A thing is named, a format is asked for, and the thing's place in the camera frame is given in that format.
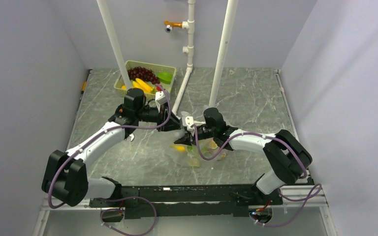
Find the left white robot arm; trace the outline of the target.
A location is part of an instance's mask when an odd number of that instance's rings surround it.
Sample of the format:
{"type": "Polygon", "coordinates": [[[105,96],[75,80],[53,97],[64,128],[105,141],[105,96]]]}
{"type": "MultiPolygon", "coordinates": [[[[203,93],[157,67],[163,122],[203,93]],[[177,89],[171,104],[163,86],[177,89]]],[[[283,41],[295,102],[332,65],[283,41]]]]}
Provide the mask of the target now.
{"type": "Polygon", "coordinates": [[[52,209],[63,205],[74,207],[83,199],[102,199],[114,207],[122,198],[122,185],[108,177],[90,178],[87,168],[114,145],[133,139],[139,122],[152,123],[148,129],[168,132],[181,129],[173,114],[170,94],[157,85],[155,107],[151,107],[142,89],[131,88],[124,101],[108,121],[81,144],[66,151],[55,150],[48,158],[41,189],[48,194],[52,209]]]}

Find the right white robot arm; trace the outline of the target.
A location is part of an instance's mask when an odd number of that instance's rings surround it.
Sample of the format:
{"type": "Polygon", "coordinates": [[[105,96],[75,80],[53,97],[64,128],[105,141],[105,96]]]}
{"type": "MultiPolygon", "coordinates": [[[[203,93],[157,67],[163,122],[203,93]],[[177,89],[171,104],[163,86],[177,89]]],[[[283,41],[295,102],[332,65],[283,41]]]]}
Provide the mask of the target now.
{"type": "Polygon", "coordinates": [[[259,177],[252,187],[252,199],[257,204],[269,200],[271,193],[278,188],[307,177],[312,156],[288,130],[282,129],[274,134],[248,132],[231,126],[215,107],[204,110],[203,116],[205,122],[201,125],[196,124],[192,117],[185,117],[184,134],[175,144],[196,146],[201,154],[199,142],[212,139],[219,147],[217,152],[225,149],[264,153],[271,170],[259,177]]]}

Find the clear printed plastic bag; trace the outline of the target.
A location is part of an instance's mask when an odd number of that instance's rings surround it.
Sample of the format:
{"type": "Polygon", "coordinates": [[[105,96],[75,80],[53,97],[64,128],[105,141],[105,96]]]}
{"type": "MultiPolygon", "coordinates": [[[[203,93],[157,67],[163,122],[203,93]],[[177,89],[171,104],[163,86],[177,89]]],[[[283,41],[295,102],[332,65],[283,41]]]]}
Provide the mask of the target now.
{"type": "MultiPolygon", "coordinates": [[[[176,164],[184,165],[188,167],[199,168],[203,163],[206,163],[197,150],[196,145],[186,146],[187,152],[178,152],[172,146],[176,144],[171,144],[169,150],[166,152],[166,155],[173,160],[176,164]]],[[[206,158],[211,158],[214,156],[218,150],[219,146],[216,144],[213,139],[199,140],[199,146],[201,153],[206,158]]]]}

